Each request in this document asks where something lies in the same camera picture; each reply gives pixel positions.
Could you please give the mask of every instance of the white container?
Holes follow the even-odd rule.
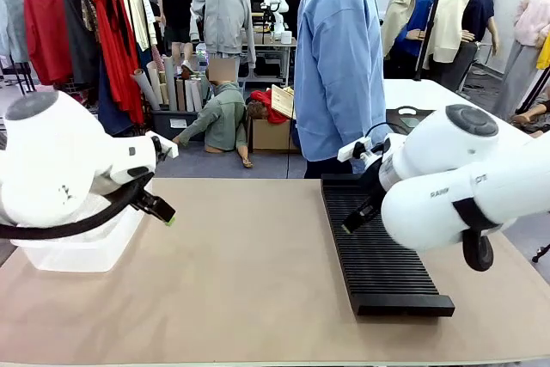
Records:
[[[93,213],[89,212],[90,209],[87,215],[91,216],[97,211],[93,208]],[[107,272],[124,253],[144,215],[143,211],[127,206],[108,223],[84,234],[50,241],[12,240],[11,243],[21,247],[28,260],[39,270]]]
[[[292,32],[290,30],[285,30],[281,34],[281,43],[283,45],[292,45]]]

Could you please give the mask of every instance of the hand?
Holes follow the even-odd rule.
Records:
[[[406,38],[409,40],[424,40],[426,32],[420,29],[409,30],[406,33]]]
[[[475,40],[474,34],[471,32],[468,32],[467,30],[462,31],[462,42],[468,43],[473,42]]]
[[[492,38],[492,56],[497,56],[500,52],[500,39],[497,37]]]
[[[547,36],[544,34],[539,34],[539,37],[536,39],[536,47],[543,47],[547,41]]]

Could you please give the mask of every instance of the black tray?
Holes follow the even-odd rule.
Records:
[[[419,256],[388,235],[378,216],[350,235],[341,228],[367,195],[360,175],[325,175],[322,193],[351,307],[356,315],[451,317]]]

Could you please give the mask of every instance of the red cloth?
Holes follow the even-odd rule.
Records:
[[[274,111],[272,108],[272,90],[268,89],[266,92],[261,92],[259,90],[255,90],[250,97],[254,99],[255,101],[260,101],[264,103],[267,107],[267,121],[270,124],[282,124],[289,120],[286,116],[283,114]]]
[[[28,56],[43,85],[72,78],[63,0],[24,0]]]
[[[143,124],[141,90],[131,77],[139,69],[136,41],[123,0],[94,0],[94,3],[113,100],[130,114],[134,124]]]

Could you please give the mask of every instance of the green shirt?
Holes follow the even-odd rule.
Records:
[[[199,112],[199,117],[180,135],[180,143],[188,145],[195,135],[205,132],[205,144],[219,150],[247,146],[243,118],[247,107],[237,83],[216,86],[214,97]]]

